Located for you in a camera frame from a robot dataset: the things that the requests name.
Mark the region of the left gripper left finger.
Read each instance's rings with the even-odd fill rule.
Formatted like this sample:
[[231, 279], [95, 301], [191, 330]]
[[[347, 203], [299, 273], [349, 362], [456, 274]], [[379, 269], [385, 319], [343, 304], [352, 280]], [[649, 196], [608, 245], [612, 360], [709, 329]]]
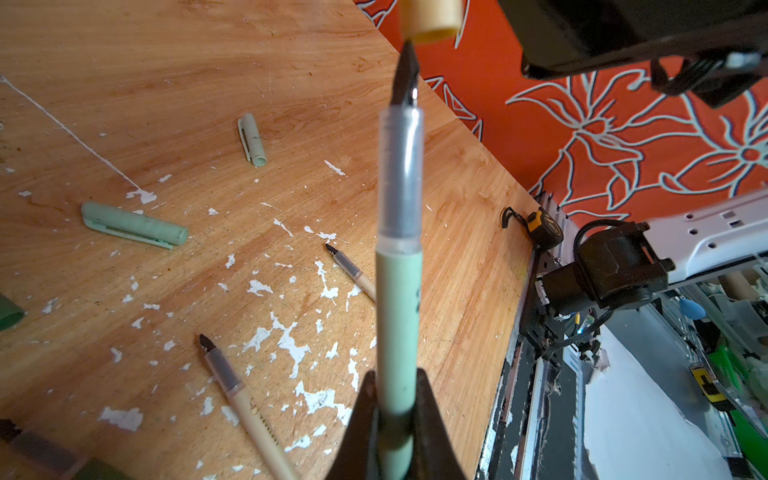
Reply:
[[379, 409], [376, 372], [363, 377], [358, 397], [327, 480], [376, 480], [380, 478], [377, 458]]

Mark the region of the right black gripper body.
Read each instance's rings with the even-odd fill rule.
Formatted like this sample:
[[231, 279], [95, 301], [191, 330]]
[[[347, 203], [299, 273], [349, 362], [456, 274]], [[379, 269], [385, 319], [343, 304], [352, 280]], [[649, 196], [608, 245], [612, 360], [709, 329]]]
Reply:
[[553, 80], [648, 62], [651, 87], [720, 108], [767, 76], [764, 1], [503, 1], [521, 72]]

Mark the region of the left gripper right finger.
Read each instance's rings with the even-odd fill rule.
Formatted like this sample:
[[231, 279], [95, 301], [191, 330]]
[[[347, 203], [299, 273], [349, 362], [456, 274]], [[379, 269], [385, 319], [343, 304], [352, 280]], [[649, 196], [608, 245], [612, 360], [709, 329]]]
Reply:
[[411, 479], [466, 479], [451, 445], [429, 378], [422, 368], [417, 369], [413, 439]]

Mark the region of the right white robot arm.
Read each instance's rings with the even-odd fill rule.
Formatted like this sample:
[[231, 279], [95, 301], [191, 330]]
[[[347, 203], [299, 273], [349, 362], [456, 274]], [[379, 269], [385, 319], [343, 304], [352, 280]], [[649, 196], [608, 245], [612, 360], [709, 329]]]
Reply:
[[637, 306], [767, 247], [763, 1], [505, 1], [528, 85], [506, 105], [578, 225], [547, 304]]

